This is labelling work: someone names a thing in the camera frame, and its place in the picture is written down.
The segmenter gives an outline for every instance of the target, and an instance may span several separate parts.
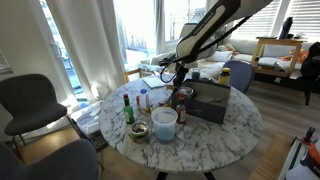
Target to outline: bag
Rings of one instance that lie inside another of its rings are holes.
[[[320,43],[315,42],[309,48],[309,55],[303,61],[300,72],[303,79],[315,80],[320,75]]]

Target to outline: wooden floor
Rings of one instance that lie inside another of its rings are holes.
[[[263,118],[263,135],[255,149],[244,159],[213,171],[217,179],[246,180],[259,163],[264,151],[276,133],[282,132],[294,138],[305,136],[310,126],[316,128],[313,138],[320,136],[320,99],[313,94],[308,110],[304,109],[304,94],[287,88],[253,82],[247,96],[255,103]],[[74,141],[78,136],[73,129],[48,135],[23,148],[26,163],[34,163],[57,148]],[[135,180],[156,179],[157,172],[127,160],[108,147],[103,151],[105,170],[102,179]],[[169,174],[173,179],[205,179],[203,174]]]

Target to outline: white marble table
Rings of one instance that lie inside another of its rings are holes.
[[[262,135],[261,115],[244,94],[231,88],[223,124],[187,115],[185,125],[176,126],[174,141],[161,144],[154,135],[149,114],[139,112],[135,97],[141,88],[149,91],[150,101],[164,101],[166,87],[150,89],[142,79],[129,82],[106,98],[99,116],[100,129],[109,145],[128,159],[161,172],[209,172],[245,157]],[[145,121],[151,131],[150,142],[135,144],[128,133],[123,113],[123,94],[129,94],[137,122]]]

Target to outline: green glass bottle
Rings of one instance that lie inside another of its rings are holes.
[[[124,111],[124,116],[126,117],[126,123],[132,124],[134,123],[133,109],[132,109],[132,106],[130,106],[128,94],[123,95],[123,100],[124,100],[123,111]]]

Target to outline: gray chair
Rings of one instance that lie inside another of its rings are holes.
[[[254,78],[253,66],[245,61],[230,60],[223,67],[231,69],[229,85],[245,94]]]
[[[57,102],[50,80],[41,74],[27,74],[0,82],[0,103],[12,115],[5,134],[15,136],[42,128],[62,117],[67,117],[67,108]]]
[[[2,180],[97,180],[96,152],[87,140],[74,141],[41,161],[24,165],[0,143],[0,179]]]

